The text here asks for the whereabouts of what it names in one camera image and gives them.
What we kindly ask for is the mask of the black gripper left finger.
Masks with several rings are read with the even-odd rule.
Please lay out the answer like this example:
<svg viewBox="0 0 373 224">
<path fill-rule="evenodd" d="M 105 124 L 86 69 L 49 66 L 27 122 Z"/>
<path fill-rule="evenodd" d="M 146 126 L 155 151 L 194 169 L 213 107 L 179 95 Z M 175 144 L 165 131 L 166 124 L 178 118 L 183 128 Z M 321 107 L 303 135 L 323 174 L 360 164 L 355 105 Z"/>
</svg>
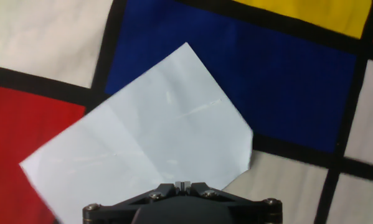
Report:
<svg viewBox="0 0 373 224">
<path fill-rule="evenodd" d="M 87 205 L 82 210 L 83 224 L 131 223 L 136 212 L 145 205 L 180 196 L 183 182 L 160 184 L 157 188 L 123 202 L 104 206 L 99 203 Z"/>
</svg>

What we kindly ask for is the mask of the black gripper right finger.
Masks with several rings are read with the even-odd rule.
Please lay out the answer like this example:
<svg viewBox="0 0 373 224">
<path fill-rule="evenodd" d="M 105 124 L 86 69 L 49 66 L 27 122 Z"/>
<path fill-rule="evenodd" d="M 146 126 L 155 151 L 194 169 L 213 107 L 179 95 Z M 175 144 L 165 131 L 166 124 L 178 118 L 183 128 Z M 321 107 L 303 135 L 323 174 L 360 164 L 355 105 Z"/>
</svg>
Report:
<svg viewBox="0 0 373 224">
<path fill-rule="evenodd" d="M 282 224 L 282 202 L 275 198 L 251 201 L 209 187 L 205 182 L 190 181 L 182 183 L 182 194 L 225 206 L 235 223 Z"/>
</svg>

